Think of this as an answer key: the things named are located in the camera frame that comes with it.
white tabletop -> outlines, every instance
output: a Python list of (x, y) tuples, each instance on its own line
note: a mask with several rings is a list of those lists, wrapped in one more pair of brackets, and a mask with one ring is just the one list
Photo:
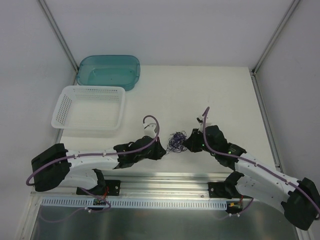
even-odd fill
[[(267, 134), (246, 67), (141, 66), (140, 80), (126, 92), (124, 115), (115, 133), (63, 131), (66, 149), (98, 151), (144, 136), (142, 119), (154, 115), (160, 123), (160, 142), (167, 147), (170, 134), (198, 128), (196, 118), (210, 106), (208, 117), (225, 138), (275, 167)], [(229, 173), (207, 152), (170, 153), (160, 160), (145, 159), (127, 173)]]

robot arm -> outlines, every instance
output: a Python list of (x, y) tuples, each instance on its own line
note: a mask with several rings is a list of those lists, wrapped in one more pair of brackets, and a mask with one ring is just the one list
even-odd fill
[(78, 187), (77, 194), (82, 194), (83, 188), (103, 195), (106, 183), (101, 170), (129, 168), (143, 159), (159, 160), (166, 154), (158, 138), (158, 124), (144, 123), (143, 127), (144, 137), (106, 150), (80, 152), (65, 149), (63, 143), (53, 145), (31, 161), (35, 190), (45, 192), (70, 186)]
[(300, 181), (278, 172), (245, 149), (229, 143), (217, 125), (206, 124), (207, 114), (197, 120), (200, 128), (193, 129), (183, 145), (194, 153), (210, 153), (221, 165), (234, 171), (223, 184), (213, 189), (217, 196), (231, 199), (242, 195), (257, 199), (283, 213), (290, 223), (302, 230), (308, 230), (318, 219), (320, 196), (311, 180), (304, 178)]

teal container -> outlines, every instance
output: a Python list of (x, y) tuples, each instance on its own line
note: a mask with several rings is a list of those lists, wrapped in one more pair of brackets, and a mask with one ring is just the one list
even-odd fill
[(76, 81), (84, 86), (114, 86), (129, 91), (140, 77), (140, 63), (131, 55), (93, 55), (83, 59)]

metal frame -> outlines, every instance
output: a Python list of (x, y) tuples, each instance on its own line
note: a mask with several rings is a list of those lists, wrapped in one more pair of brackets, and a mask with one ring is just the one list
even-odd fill
[(73, 69), (76, 72), (78, 72), (79, 66), (78, 66), (74, 56), (72, 55), (72, 53), (67, 45), (66, 40), (65, 40), (64, 36), (62, 35), (62, 33), (57, 25), (57, 22), (48, 7), (46, 0), (37, 0), (37, 1), (39, 3), (40, 7), (42, 8), (43, 13), (44, 13), (45, 17), (47, 18), (50, 26), (52, 27), (53, 32), (55, 33), (56, 37), (58, 38), (60, 45), (61, 45), (62, 49), (64, 50), (64, 53), (66, 54), (68, 60), (70, 61)]
[(284, 27), (286, 26), (286, 24), (290, 20), (291, 16), (294, 14), (294, 12), (297, 10), (297, 7), (301, 1), (302, 0), (293, 0), (292, 3), (290, 4), (289, 8), (285, 12), (280, 23), (278, 24), (274, 33), (272, 34), (269, 42), (267, 43), (265, 49), (263, 50), (262, 55), (260, 56), (257, 64), (255, 65), (255, 67), (253, 69), (253, 75), (256, 75), (256, 73), (260, 69), (261, 65), (263, 64), (266, 57), (268, 56), (268, 53), (270, 52), (270, 50), (272, 49), (272, 47), (276, 43), (280, 33), (284, 30)]
[[(73, 57), (73, 54), (68, 47), (66, 40), (61, 33), (53, 14), (51, 13), (46, 0), (37, 0), (40, 7), (42, 8), (52, 30), (54, 31), (56, 37), (58, 38), (61, 47), (63, 48), (68, 60), (70, 61), (75, 73), (78, 72), (79, 66)], [(268, 114), (263, 101), (262, 93), (259, 88), (259, 82), (256, 79), (256, 73), (263, 64), (268, 53), (272, 49), (273, 45), (276, 43), (280, 33), (283, 31), (284, 27), (288, 23), (289, 19), (296, 11), (301, 0), (293, 0), (290, 4), (285, 15), (281, 19), (279, 25), (274, 31), (271, 39), (269, 40), (267, 46), (263, 50), (255, 68), (251, 72), (251, 79), (253, 88), (256, 94), (260, 112), (262, 115), (264, 127), (267, 133), (269, 145), (271, 148), (272, 156), (275, 162), (275, 166), (278, 167), (279, 171), (283, 171), (283, 165), (279, 157), (277, 146), (275, 144), (274, 136), (270, 127)], [(63, 134), (63, 130), (60, 129), (57, 132), (55, 143), (59, 143)], [(121, 198), (136, 198), (136, 199), (179, 199), (179, 200), (208, 200), (208, 182), (220, 182), (224, 181), (228, 176), (228, 173), (215, 173), (215, 174), (192, 174), (192, 173), (141, 173), (134, 175), (128, 175), (128, 173), (119, 173), (106, 171), (104, 173), (105, 179), (118, 179), (121, 180)], [(72, 196), (79, 198), (77, 196), (76, 189), (72, 187), (58, 187), (49, 192), (35, 192), (34, 189), (31, 192), (31, 201), (29, 203), (29, 211), (27, 214), (26, 222), (23, 226), (20, 239), (30, 239), (32, 235), (33, 226), (36, 222), (36, 217), (39, 211), (40, 203), (44, 196)], [(309, 231), (302, 231), (297, 229), (297, 234), (300, 240), (312, 240), (313, 236)]]

white laundry basket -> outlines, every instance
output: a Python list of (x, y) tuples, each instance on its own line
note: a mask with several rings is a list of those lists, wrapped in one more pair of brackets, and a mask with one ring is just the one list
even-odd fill
[(113, 131), (119, 128), (125, 90), (117, 86), (67, 86), (56, 103), (56, 129)]

